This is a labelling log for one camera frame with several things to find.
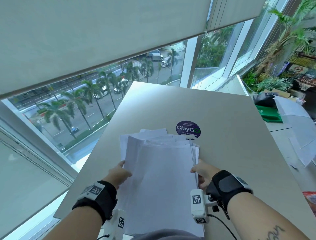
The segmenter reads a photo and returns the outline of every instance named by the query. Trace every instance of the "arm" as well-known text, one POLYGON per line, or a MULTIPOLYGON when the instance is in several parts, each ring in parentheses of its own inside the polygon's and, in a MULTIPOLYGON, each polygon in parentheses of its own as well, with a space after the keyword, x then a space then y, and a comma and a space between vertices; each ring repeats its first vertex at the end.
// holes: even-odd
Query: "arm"
MULTIPOLYGON (((200 188, 206 188, 212 177, 220 170, 203 161, 199 161, 191 172, 197 172, 204 179, 200 188)), ((297 227, 275 211, 272 207, 252 195, 239 193, 228 203, 228 215, 243 240, 308 240, 297 227)))
MULTIPOLYGON (((123 169, 121 161, 102 180, 111 183, 116 189, 132 174, 123 169)), ((43 240, 96 240, 102 226, 99 213, 91 207, 77 207, 72 210, 43 240)))

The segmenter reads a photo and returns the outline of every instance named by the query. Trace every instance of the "white road line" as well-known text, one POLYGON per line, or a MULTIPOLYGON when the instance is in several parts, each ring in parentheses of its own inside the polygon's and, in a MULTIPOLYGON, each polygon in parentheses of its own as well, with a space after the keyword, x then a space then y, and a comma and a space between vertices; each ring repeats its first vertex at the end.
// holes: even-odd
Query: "white road line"
MULTIPOLYGON (((64 130, 62 130, 61 132, 63 132, 64 130)), ((61 132, 59 132, 59 133, 61 133, 61 132)), ((54 136, 57 136, 59 133, 57 133, 57 134, 55 134, 54 136)))

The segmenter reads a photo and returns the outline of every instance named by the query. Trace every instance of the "roller blind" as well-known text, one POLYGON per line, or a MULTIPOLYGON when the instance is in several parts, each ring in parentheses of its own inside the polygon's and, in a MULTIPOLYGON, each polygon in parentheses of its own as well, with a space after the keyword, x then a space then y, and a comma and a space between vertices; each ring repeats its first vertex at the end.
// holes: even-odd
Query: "roller blind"
POLYGON ((213 31, 258 17, 265 1, 213 0, 207 31, 213 31))
POLYGON ((71 182, 0 122, 0 239, 64 193, 71 182))
POLYGON ((4 0, 0 96, 205 32, 211 0, 4 0))

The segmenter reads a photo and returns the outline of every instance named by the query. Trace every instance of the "white umbrella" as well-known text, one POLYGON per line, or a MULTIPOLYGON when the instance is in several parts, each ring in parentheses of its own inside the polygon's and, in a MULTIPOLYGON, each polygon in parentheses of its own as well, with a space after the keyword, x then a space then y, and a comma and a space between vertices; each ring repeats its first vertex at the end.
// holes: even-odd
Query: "white umbrella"
POLYGON ((306 110, 290 99, 275 96, 274 100, 282 121, 292 127, 295 137, 290 138, 300 161, 307 166, 316 159, 316 126, 306 110))

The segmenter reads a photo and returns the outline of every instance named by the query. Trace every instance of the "hand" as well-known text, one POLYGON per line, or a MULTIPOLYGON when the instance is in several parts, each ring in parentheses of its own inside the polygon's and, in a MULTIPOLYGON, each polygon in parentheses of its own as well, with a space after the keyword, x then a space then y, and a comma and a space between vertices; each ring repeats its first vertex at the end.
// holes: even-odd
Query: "hand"
POLYGON ((125 161, 119 162, 118 165, 109 170, 109 174, 102 180, 111 183, 116 189, 119 189, 119 186, 133 175, 130 171, 122 168, 124 163, 125 161))
POLYGON ((198 164, 192 167, 191 173, 198 174, 198 185, 201 189, 206 189, 212 180, 212 177, 218 173, 220 169, 203 162, 201 159, 198 160, 198 164))

